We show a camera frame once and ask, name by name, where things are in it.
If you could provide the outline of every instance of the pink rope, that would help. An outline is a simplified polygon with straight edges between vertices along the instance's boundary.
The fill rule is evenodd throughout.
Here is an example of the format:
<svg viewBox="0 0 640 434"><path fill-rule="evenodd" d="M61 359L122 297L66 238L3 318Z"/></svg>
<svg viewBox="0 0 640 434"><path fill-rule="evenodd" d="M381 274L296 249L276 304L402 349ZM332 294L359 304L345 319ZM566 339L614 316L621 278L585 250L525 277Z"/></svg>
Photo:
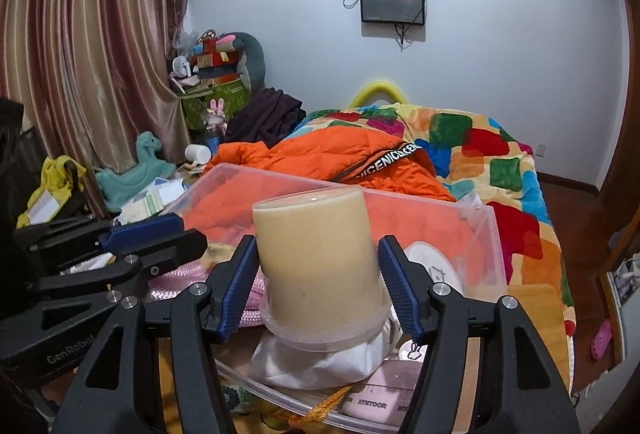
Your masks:
<svg viewBox="0 0 640 434"><path fill-rule="evenodd" d="M146 294L145 300L150 302L173 299L183 289L190 287L191 284L203 283L209 273L210 270L206 270L200 261L191 261L186 265L182 265L177 270L170 271L149 281L149 291ZM242 313L242 319L240 321L241 328L264 324L260 311L258 311L258 303L264 296L264 293L262 271L258 270L254 285L249 293L249 299L247 299L246 306L244 307L244 313Z"/></svg>

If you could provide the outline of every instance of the wooden floor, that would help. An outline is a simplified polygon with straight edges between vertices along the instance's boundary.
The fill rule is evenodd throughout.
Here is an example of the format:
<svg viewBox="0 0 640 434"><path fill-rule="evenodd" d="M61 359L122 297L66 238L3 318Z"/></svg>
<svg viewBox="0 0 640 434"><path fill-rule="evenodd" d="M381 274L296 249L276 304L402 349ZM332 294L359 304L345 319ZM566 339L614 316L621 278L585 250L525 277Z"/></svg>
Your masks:
<svg viewBox="0 0 640 434"><path fill-rule="evenodd" d="M598 282L606 265L611 234L623 225L597 196L577 189L541 183L549 217L556 229L574 298L577 328L574 392L596 380L614 365L611 345L604 358L591 358L591 340L608 317Z"/></svg>

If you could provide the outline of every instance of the small monitor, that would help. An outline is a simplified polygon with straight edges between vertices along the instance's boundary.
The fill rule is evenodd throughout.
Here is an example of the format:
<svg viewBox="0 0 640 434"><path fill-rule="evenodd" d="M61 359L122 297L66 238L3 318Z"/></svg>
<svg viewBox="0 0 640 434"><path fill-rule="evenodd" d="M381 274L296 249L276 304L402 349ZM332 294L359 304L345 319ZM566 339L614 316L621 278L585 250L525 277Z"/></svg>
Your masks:
<svg viewBox="0 0 640 434"><path fill-rule="evenodd" d="M424 0L360 0L363 23L424 24Z"/></svg>

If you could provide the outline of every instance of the pink stuffed rabbit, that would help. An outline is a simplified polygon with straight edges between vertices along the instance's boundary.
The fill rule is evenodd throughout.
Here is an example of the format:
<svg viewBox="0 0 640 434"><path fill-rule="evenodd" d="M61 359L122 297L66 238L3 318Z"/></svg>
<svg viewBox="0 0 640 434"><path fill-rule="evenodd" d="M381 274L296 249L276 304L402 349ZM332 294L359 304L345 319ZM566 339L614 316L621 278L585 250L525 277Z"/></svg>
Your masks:
<svg viewBox="0 0 640 434"><path fill-rule="evenodd" d="M210 109L207 109L207 130L220 129L226 133L225 101L222 99L218 99L218 102L212 100L209 106Z"/></svg>

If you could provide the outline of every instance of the beige liquid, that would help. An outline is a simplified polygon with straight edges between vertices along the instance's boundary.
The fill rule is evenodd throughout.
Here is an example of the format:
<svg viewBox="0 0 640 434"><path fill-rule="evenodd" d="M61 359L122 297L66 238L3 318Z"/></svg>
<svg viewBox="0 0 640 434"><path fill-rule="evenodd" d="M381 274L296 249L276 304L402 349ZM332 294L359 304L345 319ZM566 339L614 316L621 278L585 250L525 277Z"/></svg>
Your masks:
<svg viewBox="0 0 640 434"><path fill-rule="evenodd" d="M289 338L355 337L388 313L360 189L261 202L254 222L271 315Z"/></svg>

